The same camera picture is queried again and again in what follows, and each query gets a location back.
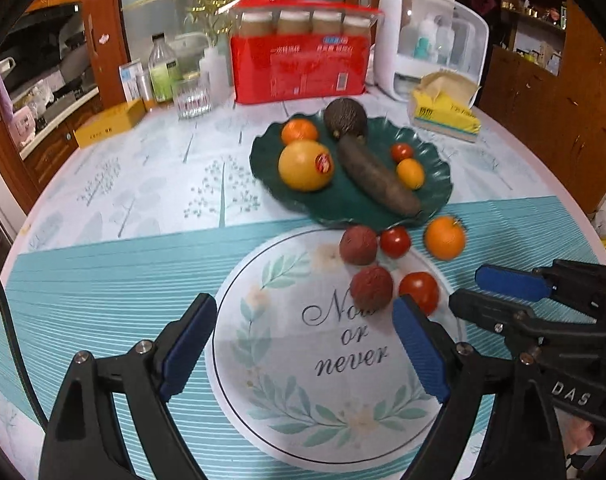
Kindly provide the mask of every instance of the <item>red package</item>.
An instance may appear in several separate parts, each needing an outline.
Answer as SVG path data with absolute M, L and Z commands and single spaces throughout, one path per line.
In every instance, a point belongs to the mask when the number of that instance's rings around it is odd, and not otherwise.
M 237 26 L 243 12 L 282 9 L 335 10 L 350 16 L 378 17 L 368 7 L 318 0 L 242 0 L 230 10 Z M 258 104 L 311 97 L 362 94 L 370 38 L 340 34 L 233 35 L 230 40 L 237 102 Z

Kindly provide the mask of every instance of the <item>avocado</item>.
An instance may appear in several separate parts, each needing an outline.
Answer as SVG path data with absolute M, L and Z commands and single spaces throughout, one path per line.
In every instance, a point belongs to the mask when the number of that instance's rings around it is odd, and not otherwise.
M 341 97 L 327 105 L 323 112 L 327 131 L 338 140 L 343 136 L 356 137 L 365 142 L 368 135 L 368 116 L 361 103 Z

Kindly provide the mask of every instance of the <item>red sticker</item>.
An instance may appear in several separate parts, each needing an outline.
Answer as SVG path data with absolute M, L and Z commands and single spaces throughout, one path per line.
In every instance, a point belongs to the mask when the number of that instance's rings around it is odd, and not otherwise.
M 332 171 L 332 159 L 327 153 L 321 153 L 314 161 L 318 173 L 326 174 Z

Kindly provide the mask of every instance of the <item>fruit plate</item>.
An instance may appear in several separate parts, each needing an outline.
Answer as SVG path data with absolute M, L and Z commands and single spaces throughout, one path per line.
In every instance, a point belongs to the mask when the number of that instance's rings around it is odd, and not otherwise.
M 439 158 L 436 146 L 423 142 L 412 128 L 400 128 L 386 118 L 368 119 L 367 146 L 381 161 L 395 171 L 390 148 L 396 142 L 406 142 L 414 149 L 414 158 L 425 170 L 425 184 L 415 191 L 421 201 L 418 215 L 402 217 L 372 200 L 350 180 L 338 163 L 336 141 L 323 124 L 323 111 L 314 115 L 296 114 L 290 119 L 304 118 L 312 121 L 319 133 L 318 142 L 330 149 L 336 165 L 331 183 L 315 192 L 290 189 L 279 176 L 279 157 L 283 150 L 281 130 L 285 123 L 272 123 L 267 131 L 254 139 L 250 166 L 255 178 L 260 180 L 270 194 L 285 207 L 307 213 L 314 220 L 328 226 L 363 224 L 376 232 L 395 225 L 417 227 L 425 224 L 448 202 L 452 193 L 449 164 Z
M 277 460 L 334 473 L 403 460 L 440 408 L 394 330 L 392 305 L 374 314 L 353 306 L 359 267 L 339 257 L 341 236 L 307 226 L 248 254 L 216 294 L 219 317 L 206 347 L 212 391 L 240 434 Z M 378 259 L 395 288 L 408 272 L 430 272 L 440 295 L 430 320 L 466 340 L 448 308 L 452 288 L 426 256 L 412 248 L 399 260 Z

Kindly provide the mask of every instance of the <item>orange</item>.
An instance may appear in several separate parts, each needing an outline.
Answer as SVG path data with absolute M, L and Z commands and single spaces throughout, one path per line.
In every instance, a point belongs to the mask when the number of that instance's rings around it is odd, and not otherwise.
M 465 248 L 465 227 L 453 216 L 439 216 L 427 224 L 423 233 L 423 243 L 435 258 L 452 260 Z
M 317 191 L 327 186 L 334 175 L 330 150 L 313 140 L 295 140 L 281 152 L 279 175 L 296 191 Z
M 410 189 L 419 189 L 425 183 L 425 171 L 418 160 L 407 158 L 398 163 L 397 175 Z
M 318 130 L 312 121 L 307 119 L 290 119 L 281 130 L 283 144 L 295 140 L 318 140 Z

